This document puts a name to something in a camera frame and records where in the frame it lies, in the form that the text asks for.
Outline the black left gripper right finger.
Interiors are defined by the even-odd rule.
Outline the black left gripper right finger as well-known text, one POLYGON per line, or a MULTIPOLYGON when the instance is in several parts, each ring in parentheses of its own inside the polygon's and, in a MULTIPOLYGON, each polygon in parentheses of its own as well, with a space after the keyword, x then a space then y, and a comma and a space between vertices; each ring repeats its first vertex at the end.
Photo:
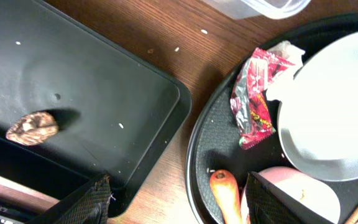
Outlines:
POLYGON ((332 224, 256 172, 248 173, 246 199, 251 224, 332 224))

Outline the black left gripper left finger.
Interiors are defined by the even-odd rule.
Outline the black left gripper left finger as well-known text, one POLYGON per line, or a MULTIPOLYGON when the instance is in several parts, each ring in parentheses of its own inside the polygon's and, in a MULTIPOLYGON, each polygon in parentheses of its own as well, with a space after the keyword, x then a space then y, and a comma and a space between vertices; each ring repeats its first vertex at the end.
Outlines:
POLYGON ((106 224, 109 176, 99 174, 27 224, 106 224))

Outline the white bowl with oatmeal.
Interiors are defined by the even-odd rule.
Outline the white bowl with oatmeal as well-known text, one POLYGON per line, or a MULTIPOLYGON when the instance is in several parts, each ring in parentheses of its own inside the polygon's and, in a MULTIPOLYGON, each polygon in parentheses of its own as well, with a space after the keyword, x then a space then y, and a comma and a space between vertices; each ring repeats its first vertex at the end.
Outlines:
MULTIPOLYGON (((258 174, 293 200, 308 210, 321 216, 330 223, 338 223, 341 215, 339 198, 334 190, 324 182, 314 179, 294 168, 275 166, 264 169, 258 174)), ((251 219, 250 205, 247 203, 246 190, 242 192, 242 222, 250 223, 296 223, 290 214, 279 204, 265 199, 253 206, 255 219, 251 219)))

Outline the brown cookie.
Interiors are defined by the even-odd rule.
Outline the brown cookie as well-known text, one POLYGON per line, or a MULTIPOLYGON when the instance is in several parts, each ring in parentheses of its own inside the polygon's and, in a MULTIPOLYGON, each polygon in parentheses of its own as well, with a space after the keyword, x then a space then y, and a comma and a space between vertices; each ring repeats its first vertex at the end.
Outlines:
POLYGON ((55 118, 46 111, 37 111, 23 116, 11 126, 6 138, 24 146, 41 144, 59 131, 55 118))

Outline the grey-white plate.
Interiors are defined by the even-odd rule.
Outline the grey-white plate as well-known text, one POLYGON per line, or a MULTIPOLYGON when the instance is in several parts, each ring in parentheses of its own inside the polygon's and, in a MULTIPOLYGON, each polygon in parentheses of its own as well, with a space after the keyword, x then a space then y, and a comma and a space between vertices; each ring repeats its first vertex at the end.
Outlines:
POLYGON ((358 32, 319 50, 285 85, 277 126, 298 170, 320 180, 358 179, 358 32))

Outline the red snack wrapper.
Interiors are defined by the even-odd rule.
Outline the red snack wrapper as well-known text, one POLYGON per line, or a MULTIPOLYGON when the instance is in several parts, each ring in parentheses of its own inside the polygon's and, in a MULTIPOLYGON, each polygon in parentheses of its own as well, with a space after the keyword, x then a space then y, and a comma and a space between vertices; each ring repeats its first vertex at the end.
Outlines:
POLYGON ((229 100, 240 129, 239 145, 250 149, 275 132, 264 92, 277 80, 293 77, 305 51, 284 40, 268 50, 256 48, 237 75, 229 100))

